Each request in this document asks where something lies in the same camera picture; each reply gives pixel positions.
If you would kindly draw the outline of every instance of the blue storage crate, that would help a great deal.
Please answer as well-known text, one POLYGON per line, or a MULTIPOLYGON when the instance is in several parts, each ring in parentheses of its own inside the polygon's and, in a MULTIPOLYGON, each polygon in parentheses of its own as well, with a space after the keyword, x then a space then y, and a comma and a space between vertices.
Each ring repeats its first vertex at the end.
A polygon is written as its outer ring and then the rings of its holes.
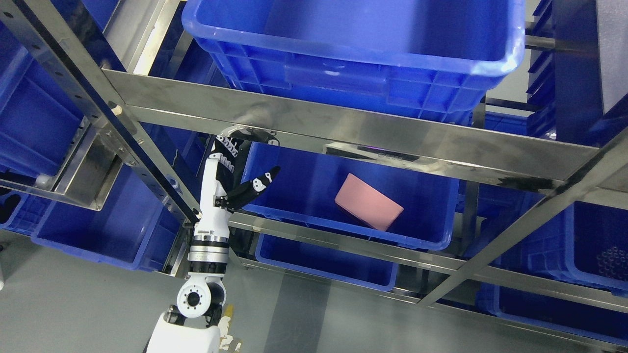
POLYGON ((57 173, 83 116, 0 23, 0 171, 57 173))
POLYGON ((100 212, 52 202, 31 239, 89 261, 153 271, 162 269, 179 226, 125 166, 100 212))
POLYGON ((232 87, 467 124, 524 53, 523 0, 189 0, 232 87))
POLYGON ((381 291, 394 287, 399 269, 389 261, 267 234, 260 234, 255 257, 261 263, 381 291))
MULTIPOLYGON (((528 192, 513 195, 512 207, 482 224, 482 235, 465 255, 478 253, 541 198, 528 192)), ((576 202, 499 261, 502 268, 628 296, 628 211, 576 202)))
POLYGON ((484 283, 475 304, 507 320, 628 346, 625 313, 484 283))
POLYGON ((576 202, 528 236, 521 251, 532 273, 628 295, 625 210, 576 202))
POLYGON ((526 135, 527 119, 523 116, 486 112, 484 129, 516 135, 526 135))
POLYGON ((528 117, 527 135, 535 138, 556 139, 556 104, 550 102, 528 117))
POLYGON ((50 202, 47 198, 0 188, 0 229, 30 236, 50 202))
POLYGON ((272 190, 245 210, 411 249, 441 250, 452 239, 456 179, 257 143, 251 147, 242 179, 255 178, 275 165, 281 167, 281 172, 273 180, 272 190), (349 173, 404 207, 387 232, 366 226, 335 204, 349 173))

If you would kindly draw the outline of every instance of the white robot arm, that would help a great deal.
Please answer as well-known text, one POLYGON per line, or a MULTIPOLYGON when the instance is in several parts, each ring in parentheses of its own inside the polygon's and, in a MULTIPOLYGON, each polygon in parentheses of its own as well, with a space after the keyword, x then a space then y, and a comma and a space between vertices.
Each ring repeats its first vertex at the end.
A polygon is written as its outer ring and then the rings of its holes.
POLYGON ((202 216, 194 225, 188 261, 190 269, 176 306, 161 314, 148 342, 147 353, 218 353, 218 322, 226 299, 222 277, 229 257, 227 221, 233 212, 262 194, 279 172, 275 166, 265 174, 233 188, 237 140, 215 136, 205 161, 201 185, 202 216), (187 318, 204 317, 205 329, 184 326, 187 318))

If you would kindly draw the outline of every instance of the metal shelf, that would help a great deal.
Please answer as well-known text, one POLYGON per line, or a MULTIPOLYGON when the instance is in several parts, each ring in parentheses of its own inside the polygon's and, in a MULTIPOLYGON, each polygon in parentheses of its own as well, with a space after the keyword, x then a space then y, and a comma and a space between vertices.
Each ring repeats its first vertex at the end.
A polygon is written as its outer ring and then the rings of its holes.
MULTIPOLYGON (((448 275, 440 285, 422 297, 403 291, 403 288, 394 293, 373 291, 375 295, 502 322, 605 350, 628 351, 605 342, 437 303, 465 281, 474 280, 628 313, 628 299, 612 296, 607 291, 489 266, 504 251, 577 200, 628 209, 628 185, 625 182, 628 174, 628 155, 625 153, 628 150, 628 130, 621 132, 607 146, 593 148, 147 77, 145 75, 152 65, 156 49, 180 3, 170 0, 140 3, 150 9, 144 12, 145 16, 138 17, 141 11, 138 12, 137 8, 135 12, 128 10, 132 2, 126 1, 118 7, 107 27, 105 36, 112 40, 115 47, 108 55, 117 50, 122 53, 120 61, 98 59, 98 63, 95 62, 93 58, 97 54, 89 46, 93 38, 79 38, 49 2, 0 0, 0 10, 4 13, 0 18, 89 117, 103 143, 115 151, 122 162, 132 167, 156 196, 166 195, 160 197, 164 204, 172 201, 170 210, 179 219, 196 220, 198 202, 174 164, 166 160, 150 140, 141 122, 213 134, 234 124, 248 126, 275 133, 285 147, 539 192, 546 197, 468 261, 243 213, 234 214, 230 225, 448 275), (120 49, 125 44, 116 40, 123 37, 120 33, 129 18, 137 18, 138 21, 133 22, 135 30, 132 38, 125 42, 127 49, 120 49), (133 46, 139 49, 129 51, 133 46), (144 75, 121 72, 122 66, 130 72, 144 75)), ((180 51, 184 52, 189 42, 189 37, 182 38, 180 51)), ((545 49, 553 45, 551 41, 533 37, 528 37, 528 43, 545 49)), ((176 60, 172 63, 172 69, 176 70, 176 60)), ((492 100, 486 103, 535 109, 517 102, 492 100)), ((184 262, 184 235, 185 231, 181 231, 171 249, 173 263, 165 271, 169 274, 176 274, 184 262)), ((232 259, 245 266, 321 280, 316 276, 260 264, 247 257, 232 255, 232 259)), ((346 284, 342 286, 359 288, 346 284)))

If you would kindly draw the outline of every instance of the pink object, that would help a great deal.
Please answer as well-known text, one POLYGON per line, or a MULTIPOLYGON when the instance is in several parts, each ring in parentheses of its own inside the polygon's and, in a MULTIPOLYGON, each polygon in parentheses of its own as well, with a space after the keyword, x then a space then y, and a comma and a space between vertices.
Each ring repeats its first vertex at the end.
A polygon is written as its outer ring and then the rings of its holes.
POLYGON ((336 195, 336 204, 369 226, 386 231, 399 217, 403 207, 349 174, 336 195))

